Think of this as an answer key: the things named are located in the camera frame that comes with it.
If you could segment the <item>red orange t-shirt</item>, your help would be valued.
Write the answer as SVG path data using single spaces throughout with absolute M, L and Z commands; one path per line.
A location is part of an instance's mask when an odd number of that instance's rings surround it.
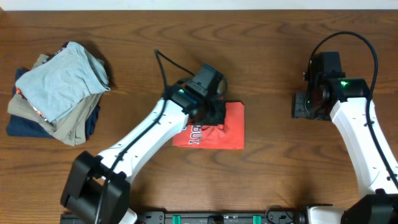
M 241 102 L 228 102 L 224 124 L 217 126 L 189 124 L 173 137 L 172 145 L 199 149 L 244 149 L 244 109 Z

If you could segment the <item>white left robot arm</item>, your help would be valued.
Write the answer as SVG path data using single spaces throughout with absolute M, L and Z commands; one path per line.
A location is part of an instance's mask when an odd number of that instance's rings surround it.
M 83 223 L 135 223 L 129 207 L 130 187 L 145 163 L 201 111 L 199 123 L 222 123 L 226 103 L 220 97 L 195 99 L 179 88 L 161 98 L 150 114 L 115 145 L 93 156 L 79 154 L 72 163 L 60 203 Z

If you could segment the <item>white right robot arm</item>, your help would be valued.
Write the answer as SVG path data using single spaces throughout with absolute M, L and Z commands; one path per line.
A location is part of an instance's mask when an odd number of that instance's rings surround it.
M 397 161 L 377 120 L 369 87 L 360 78 L 332 78 L 296 92 L 292 117 L 331 121 L 351 159 L 360 199 L 349 209 L 309 205 L 304 223 L 397 223 Z

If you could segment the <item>beige folded garment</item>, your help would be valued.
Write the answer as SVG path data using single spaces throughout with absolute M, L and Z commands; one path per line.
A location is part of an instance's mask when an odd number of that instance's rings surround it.
M 94 133 L 102 94 L 109 90 L 103 61 L 88 52 L 50 58 L 40 55 L 32 70 L 18 69 L 6 132 L 52 138 L 69 146 Z

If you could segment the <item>light blue folded garment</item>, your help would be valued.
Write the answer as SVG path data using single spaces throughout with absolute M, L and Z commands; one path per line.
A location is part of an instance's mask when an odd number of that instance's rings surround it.
M 104 66 L 76 42 L 21 76 L 16 88 L 49 122 L 62 119 L 87 96 L 110 90 Z

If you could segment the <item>navy blue folded garment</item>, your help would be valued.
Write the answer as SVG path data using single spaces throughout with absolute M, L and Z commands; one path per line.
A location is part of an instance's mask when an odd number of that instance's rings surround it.
M 87 96 L 62 119 L 47 123 L 13 88 L 6 132 L 10 136 L 55 138 L 70 146 L 83 144 L 95 130 L 101 96 L 100 93 Z

